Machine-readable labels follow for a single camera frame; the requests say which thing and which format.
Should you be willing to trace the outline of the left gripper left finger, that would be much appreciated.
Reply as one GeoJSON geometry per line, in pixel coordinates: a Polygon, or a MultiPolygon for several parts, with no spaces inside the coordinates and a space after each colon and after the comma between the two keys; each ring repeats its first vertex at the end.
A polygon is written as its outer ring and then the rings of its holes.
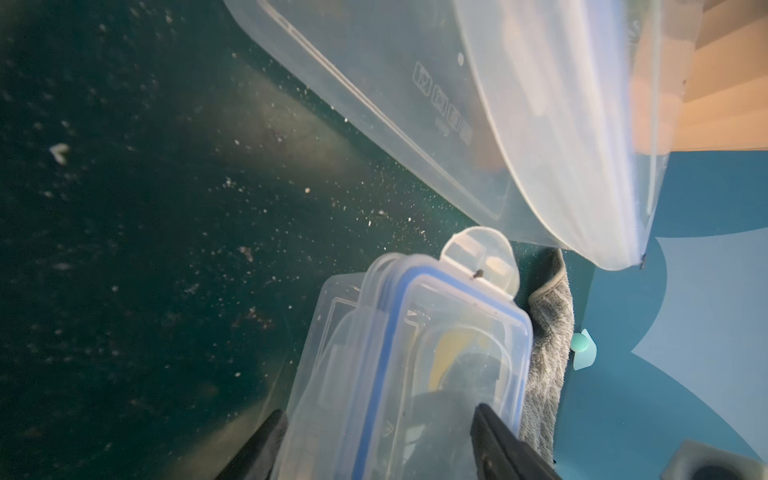
{"type": "Polygon", "coordinates": [[[266,480],[276,464],[288,428],[288,416],[274,410],[215,477],[216,480],[266,480]]]}

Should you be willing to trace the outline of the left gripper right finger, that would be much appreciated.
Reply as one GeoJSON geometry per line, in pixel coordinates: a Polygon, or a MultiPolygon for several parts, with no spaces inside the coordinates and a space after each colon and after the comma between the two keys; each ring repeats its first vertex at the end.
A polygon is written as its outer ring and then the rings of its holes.
{"type": "Polygon", "coordinates": [[[470,436],[480,480],[560,480],[544,459],[520,441],[487,404],[474,411],[470,436]]]}

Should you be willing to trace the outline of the small clear lunch box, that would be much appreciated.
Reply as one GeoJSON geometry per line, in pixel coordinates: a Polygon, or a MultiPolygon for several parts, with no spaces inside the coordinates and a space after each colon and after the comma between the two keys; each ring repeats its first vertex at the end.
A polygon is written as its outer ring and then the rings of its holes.
{"type": "Polygon", "coordinates": [[[500,232],[471,227],[438,257],[387,253],[323,284],[298,364],[276,479],[472,479],[489,406],[521,424],[533,344],[500,232]]]}

